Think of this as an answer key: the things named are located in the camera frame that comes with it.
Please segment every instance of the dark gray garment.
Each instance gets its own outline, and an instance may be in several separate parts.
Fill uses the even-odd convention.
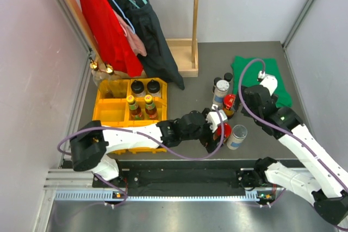
[[[115,0],[126,17],[134,26],[138,37],[143,41],[147,56],[138,55],[148,77],[159,77],[162,80],[176,83],[184,90],[184,80],[179,74],[178,67],[169,50],[156,13],[150,2],[144,4],[142,0],[134,0],[140,7],[136,8],[129,0]],[[112,0],[108,0],[112,8],[120,15],[120,11]]]

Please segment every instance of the black lid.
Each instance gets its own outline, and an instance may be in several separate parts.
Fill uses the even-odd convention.
[[[156,80],[149,81],[147,83],[147,90],[149,93],[159,92],[160,90],[159,82],[157,82]]]
[[[232,78],[233,78],[233,74],[231,73],[225,73],[225,75],[223,76],[223,79],[228,82],[230,82]]]
[[[214,85],[216,85],[218,83],[218,81],[222,80],[221,77],[216,77],[214,79]]]
[[[130,85],[130,88],[132,88],[132,92],[136,94],[142,93],[145,89],[144,84],[141,81],[137,81],[137,80],[132,82],[132,84]]]

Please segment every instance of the white wall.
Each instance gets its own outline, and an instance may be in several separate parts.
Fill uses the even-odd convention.
[[[85,51],[55,0],[0,0],[0,231],[30,231]]]
[[[192,37],[193,0],[150,2],[166,37]],[[284,41],[305,2],[306,0],[200,0],[198,41]]]
[[[348,1],[317,0],[288,48],[320,144],[348,171]]]

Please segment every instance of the folded green shirt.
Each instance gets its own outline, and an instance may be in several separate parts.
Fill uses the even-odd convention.
[[[233,85],[233,93],[237,94],[238,92],[238,82],[243,71],[244,67],[255,58],[244,59],[243,57],[235,57],[234,62],[231,64],[234,74],[234,85]],[[281,73],[279,71],[277,61],[274,58],[262,59],[266,63],[266,73],[272,76],[275,76],[278,81],[278,87],[275,91],[275,94],[278,95],[277,107],[288,106],[291,107],[293,101],[291,99],[290,94],[286,91],[283,79],[281,77]],[[256,62],[252,64],[249,69],[246,71],[242,85],[250,87],[253,85],[259,84],[257,80],[257,75],[259,71],[262,70],[262,64],[260,62]]]

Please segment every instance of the red shirt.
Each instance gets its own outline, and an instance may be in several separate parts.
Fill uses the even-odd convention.
[[[132,51],[107,0],[80,0],[81,9],[100,49],[101,59],[114,70],[135,77],[142,65]]]

